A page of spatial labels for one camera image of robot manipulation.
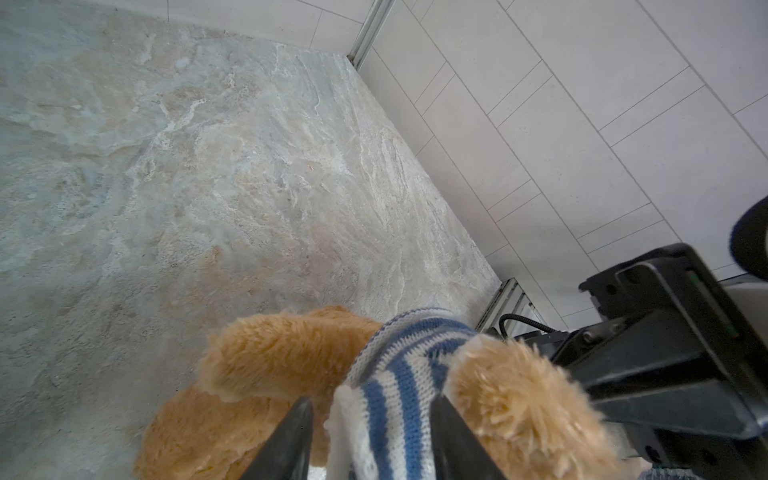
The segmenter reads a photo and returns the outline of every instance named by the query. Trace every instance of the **orange plush fur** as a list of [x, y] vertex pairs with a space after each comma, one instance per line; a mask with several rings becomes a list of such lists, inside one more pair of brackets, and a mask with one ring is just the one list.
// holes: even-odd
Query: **orange plush fur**
[[327, 306], [305, 315], [254, 315], [211, 334], [197, 384], [166, 403], [144, 432], [138, 478], [239, 478], [300, 396], [314, 407], [310, 463], [324, 466], [333, 391], [380, 326]]
[[[324, 466], [333, 392], [380, 327], [340, 306], [238, 319], [200, 361], [198, 382], [144, 433], [143, 480], [239, 478], [291, 404], [312, 399], [310, 463]], [[603, 480], [619, 471], [587, 396], [523, 344], [479, 336], [459, 351], [446, 393], [510, 480]]]
[[620, 474], [587, 395], [524, 343], [476, 336], [456, 353], [443, 391], [507, 478]]

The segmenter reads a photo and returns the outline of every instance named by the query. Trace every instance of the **white wall tile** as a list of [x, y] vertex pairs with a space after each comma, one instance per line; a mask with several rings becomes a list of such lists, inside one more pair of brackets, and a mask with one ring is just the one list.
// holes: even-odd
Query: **white wall tile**
[[445, 63], [402, 0], [395, 0], [373, 47], [411, 102], [419, 98]]
[[498, 222], [525, 205], [529, 200], [533, 200], [533, 198], [540, 193], [541, 191], [536, 187], [536, 183], [534, 183], [533, 180], [528, 180], [517, 190], [504, 197], [502, 201], [489, 208], [488, 213], [491, 214], [493, 220]]
[[458, 77], [435, 99], [424, 120], [486, 208], [530, 180]]
[[710, 268], [733, 262], [731, 228], [768, 192], [768, 162], [708, 89], [620, 141], [614, 151]]
[[168, 3], [166, 0], [85, 0], [97, 5], [117, 7], [129, 12], [138, 12], [151, 17], [168, 18]]
[[496, 0], [437, 0], [422, 25], [486, 113], [539, 61]]
[[498, 227], [560, 315], [592, 306], [578, 285], [597, 270], [543, 195], [504, 217]]
[[600, 313], [598, 313], [594, 307], [563, 317], [563, 322], [565, 322], [565, 325], [568, 326], [568, 330], [570, 331], [578, 330], [602, 321]]
[[653, 204], [648, 204], [623, 217], [617, 218], [593, 232], [587, 233], [583, 237], [579, 237], [578, 242], [581, 243], [585, 252], [590, 253], [620, 238], [649, 227], [660, 220], [663, 220], [663, 217], [656, 210], [656, 207]]
[[362, 23], [340, 17], [335, 13], [322, 12], [310, 47], [346, 55], [352, 51], [361, 28]]
[[768, 97], [763, 97], [736, 114], [760, 148], [768, 153]]
[[508, 11], [598, 129], [686, 67], [631, 0], [516, 0]]
[[376, 54], [376, 50], [368, 52], [359, 73], [411, 151], [417, 154], [432, 138], [432, 132]]
[[432, 6], [432, 2], [433, 0], [416, 0], [416, 3], [413, 4], [413, 7], [411, 8], [411, 12], [413, 12], [413, 16], [416, 17], [416, 20], [421, 21], [422, 18], [424, 18], [427, 10]]
[[368, 16], [368, 10], [373, 5], [373, 0], [303, 0], [305, 3], [315, 5], [328, 12], [351, 18], [355, 22], [363, 23]]
[[613, 146], [703, 85], [696, 72], [688, 67], [603, 127], [600, 134], [609, 145]]
[[648, 203], [555, 78], [498, 131], [576, 237]]
[[641, 3], [732, 113], [768, 94], [768, 2]]
[[493, 271], [496, 272], [498, 278], [502, 280], [514, 278], [518, 281], [525, 294], [528, 295], [528, 299], [533, 302], [536, 311], [538, 311], [547, 325], [558, 330], [567, 328], [560, 318], [558, 311], [554, 309], [547, 296], [541, 291], [541, 287], [536, 283], [528, 269], [525, 268], [525, 265], [520, 261], [512, 247], [506, 245], [488, 255], [485, 259], [491, 265]]
[[677, 242], [679, 242], [677, 235], [669, 228], [667, 222], [661, 221], [616, 240], [610, 245], [598, 248], [591, 252], [589, 257], [599, 270], [606, 270], [618, 263], [632, 260], [654, 248]]
[[427, 111], [429, 105], [431, 105], [437, 96], [440, 95], [440, 92], [443, 88], [445, 88], [448, 82], [451, 81], [453, 75], [454, 71], [453, 68], [451, 68], [451, 65], [448, 65], [448, 62], [444, 63], [442, 68], [440, 68], [440, 71], [437, 72], [437, 75], [435, 75], [432, 81], [429, 82], [429, 85], [427, 85], [427, 88], [424, 90], [424, 93], [422, 93], [422, 96], [419, 97], [419, 99], [414, 104], [416, 106], [416, 110], [418, 110], [420, 114], [423, 115], [424, 112]]
[[712, 274], [718, 280], [727, 280], [729, 278], [734, 278], [735, 276], [744, 275], [745, 273], [746, 272], [735, 263], [712, 270]]
[[[523, 313], [521, 313], [521, 315], [527, 316], [528, 318], [536, 320], [535, 318], [533, 318], [534, 315], [532, 315], [532, 314], [526, 315], [527, 312], [528, 312], [528, 309], [523, 309]], [[523, 322], [514, 322], [514, 321], [511, 321], [511, 320], [507, 320], [506, 323], [505, 323], [505, 326], [507, 328], [507, 335], [509, 336], [509, 338], [512, 338], [512, 339], [515, 338], [518, 335], [524, 335], [526, 333], [534, 332], [534, 331], [538, 330], [538, 329], [536, 329], [536, 328], [534, 328], [534, 327], [532, 327], [530, 325], [524, 324]]]
[[170, 0], [171, 20], [308, 48], [320, 9], [297, 0]]
[[543, 61], [538, 62], [533, 70], [525, 75], [525, 78], [520, 80], [520, 83], [515, 85], [502, 101], [491, 110], [488, 118], [498, 127], [509, 118], [509, 115], [515, 113], [520, 105], [525, 103], [551, 76], [552, 72], [549, 71], [547, 65]]
[[507, 243], [436, 138], [432, 137], [416, 158], [483, 255]]

